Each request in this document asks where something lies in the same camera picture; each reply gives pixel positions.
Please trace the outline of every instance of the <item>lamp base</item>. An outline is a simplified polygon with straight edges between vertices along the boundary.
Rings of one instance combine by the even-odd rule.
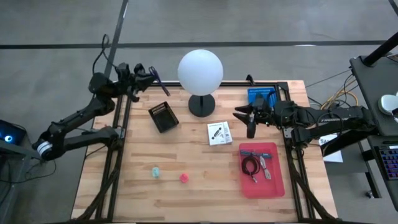
[[[206,96],[192,95],[189,98],[188,107],[193,115],[204,118],[214,111],[216,108],[216,101],[210,94]]]

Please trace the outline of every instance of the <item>red tray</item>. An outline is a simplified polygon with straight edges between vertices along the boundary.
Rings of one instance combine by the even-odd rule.
[[[271,180],[265,178],[264,170],[254,175],[257,179],[257,183],[253,179],[242,172],[242,160],[246,157],[241,155],[241,151],[249,151],[256,153],[268,153],[272,155],[272,159],[265,159],[266,166],[271,173]],[[269,198],[269,197],[281,197],[285,195],[284,182],[282,180],[282,173],[280,171],[279,158],[277,146],[272,142],[264,143],[244,143],[239,145],[239,167],[241,169],[241,185],[242,193],[247,198]],[[248,169],[252,170],[252,164],[248,163]]]

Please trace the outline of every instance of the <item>lamp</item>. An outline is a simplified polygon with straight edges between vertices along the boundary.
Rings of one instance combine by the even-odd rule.
[[[192,96],[188,107],[197,117],[209,116],[215,109],[213,93],[223,81],[223,65],[218,57],[208,50],[192,50],[178,66],[181,86]]]

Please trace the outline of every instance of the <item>floor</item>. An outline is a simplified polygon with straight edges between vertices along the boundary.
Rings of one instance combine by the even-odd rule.
[[[125,11],[124,1],[0,0],[0,119],[25,126],[37,139],[51,121],[84,107],[91,99],[87,86],[99,53],[92,44],[100,43],[103,34],[121,44],[110,52],[115,63],[153,65],[164,80],[177,79],[185,53],[206,48],[222,61],[224,80],[251,74],[256,80],[311,84],[347,70],[351,57],[372,52],[398,23],[394,0],[130,0]],[[105,68],[101,59],[96,70]],[[308,95],[325,101],[348,75],[311,86]],[[358,89],[354,92],[361,96]],[[364,105],[362,97],[359,102]],[[84,153],[68,152],[56,160],[54,175],[22,184],[12,222],[67,220]],[[398,213],[372,166],[380,199],[364,196],[369,190],[364,174],[329,176],[339,217],[396,223]],[[34,175],[51,171],[50,162]]]

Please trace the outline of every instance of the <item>wooden table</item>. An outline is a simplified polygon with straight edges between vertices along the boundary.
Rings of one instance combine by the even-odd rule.
[[[290,97],[308,106],[303,81],[288,81]],[[188,110],[190,94],[183,88],[149,88],[132,104],[116,199],[114,222],[292,222],[297,221],[282,134],[275,127],[258,126],[254,139],[246,138],[246,126],[232,113],[247,104],[246,87],[220,87],[212,95],[216,109],[207,118]],[[148,109],[167,101],[180,124],[160,134]],[[97,117],[94,128],[111,125],[113,114]],[[208,123],[227,121],[232,145],[209,146]],[[285,195],[280,198],[247,199],[239,183],[238,146],[244,142],[277,144]],[[98,148],[91,146],[88,153]],[[106,150],[88,157],[83,166],[72,217],[79,216],[98,193]],[[336,208],[319,147],[305,149],[304,156],[311,190],[329,213]],[[160,168],[160,178],[151,175]],[[182,184],[181,173],[190,180]]]

